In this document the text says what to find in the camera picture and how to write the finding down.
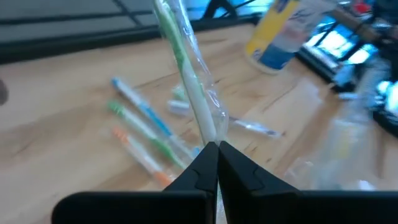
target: plastic packaging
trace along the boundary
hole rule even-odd
[[[178,84],[177,86],[175,86],[172,90],[172,93],[173,93],[174,99],[176,99],[176,100],[189,101],[187,96],[185,96],[184,87],[181,84]]]
[[[187,102],[178,101],[178,100],[169,100],[167,102],[167,105],[169,107],[169,111],[172,112],[173,114],[177,114],[180,116],[189,116],[191,114],[189,103],[187,103]],[[230,116],[229,123],[234,126],[239,126],[239,127],[245,128],[245,129],[255,132],[255,133],[269,136],[271,138],[280,138],[282,136],[281,133],[273,131],[257,122],[245,121],[245,120],[241,120],[241,119],[234,118],[234,117]]]
[[[168,139],[174,149],[179,149],[184,156],[193,160],[192,152],[188,149],[185,143],[180,139],[172,129],[167,125],[167,123],[155,112],[155,110],[150,106],[150,104],[144,99],[144,97],[138,93],[138,91],[133,90],[127,84],[125,84],[119,78],[112,79],[113,86],[120,93],[122,93],[138,110],[146,116],[152,124]]]
[[[378,73],[367,73],[358,85],[358,98],[348,101],[330,123],[319,150],[298,158],[285,174],[300,189],[376,190],[376,128],[367,109],[370,85]]]
[[[222,141],[228,112],[218,99],[181,0],[153,0],[160,28],[170,43],[185,92],[192,105],[204,145]]]
[[[108,102],[108,108],[120,116],[131,128],[142,133],[161,153],[167,156],[174,164],[181,169],[187,168],[187,163],[182,161],[175,151],[170,147],[168,139],[159,136],[149,125],[141,120],[136,114],[129,111],[117,101]]]
[[[174,181],[174,177],[164,172],[163,167],[152,158],[138,140],[118,127],[113,128],[113,134],[123,143],[130,155],[152,174],[162,187],[166,187]]]

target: toothbrush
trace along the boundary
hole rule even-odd
[[[171,159],[176,165],[185,169],[187,165],[185,165],[178,156],[173,152],[170,146],[161,140],[158,135],[146,125],[137,115],[129,111],[123,105],[118,103],[117,101],[109,101],[108,108],[119,115],[123,120],[125,120],[130,126],[132,126],[135,130],[142,133],[155,147],[157,147],[165,156]]]
[[[170,6],[164,0],[154,0],[154,9],[161,28],[163,28],[169,40],[177,66],[180,71],[182,83],[191,102],[193,112],[199,125],[202,141],[204,144],[216,141],[217,132],[205,93],[200,85],[197,75],[190,62],[187,50],[184,46],[183,37],[178,29]]]
[[[163,172],[161,166],[149,155],[145,147],[137,139],[134,139],[118,127],[113,128],[113,134],[123,143],[128,153],[148,170],[163,187],[173,182],[172,178]]]
[[[186,154],[191,160],[194,159],[192,153],[184,146],[183,141],[174,134],[167,124],[160,118],[159,115],[150,107],[148,102],[140,95],[137,91],[134,91],[127,84],[122,82],[119,78],[113,78],[112,84],[120,91],[139,111],[150,119],[161,131],[165,134],[174,146],[179,148],[184,154]]]
[[[169,111],[174,114],[182,116],[189,116],[190,114],[190,105],[187,102],[178,101],[178,100],[169,100],[168,106],[169,106]],[[238,118],[234,118],[232,116],[229,117],[229,122],[230,124],[240,126],[247,130],[253,131],[255,133],[264,134],[272,138],[280,138],[283,136],[283,134],[278,133],[277,131],[273,131],[257,122],[245,121]]]

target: wooden desk surface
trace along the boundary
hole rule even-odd
[[[297,60],[278,76],[250,66],[243,46],[252,29],[239,26],[197,36],[230,114],[285,133],[274,140],[230,128],[232,144],[282,177],[297,156],[315,147],[338,102]],[[184,140],[198,144],[194,120],[166,109],[179,79],[168,47],[152,40],[0,67],[10,91],[0,107],[1,224],[49,223],[56,202],[81,190],[158,189],[110,136],[119,121],[105,104],[117,97],[109,81],[118,75],[140,89]],[[386,162],[394,163],[397,143],[389,136],[385,142]],[[383,175],[398,179],[394,169]]]

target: plastic bottle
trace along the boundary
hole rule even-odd
[[[276,0],[248,42],[246,54],[261,70],[277,73],[335,6],[334,0]]]

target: clear plastic bag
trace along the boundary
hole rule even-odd
[[[289,167],[287,182],[299,189],[377,189],[377,129],[366,106],[368,90],[375,88],[369,81],[375,76],[363,77],[356,91],[358,98],[345,103],[331,120],[319,150],[296,159]]]
[[[118,127],[113,128],[113,134],[121,141],[128,153],[155,177],[161,187],[167,187],[174,181],[175,177],[166,173],[164,167],[137,139]]]
[[[204,145],[222,141],[228,130],[228,112],[218,99],[213,78],[202,59],[181,0],[153,0],[160,28],[169,41],[185,93],[190,101]]]

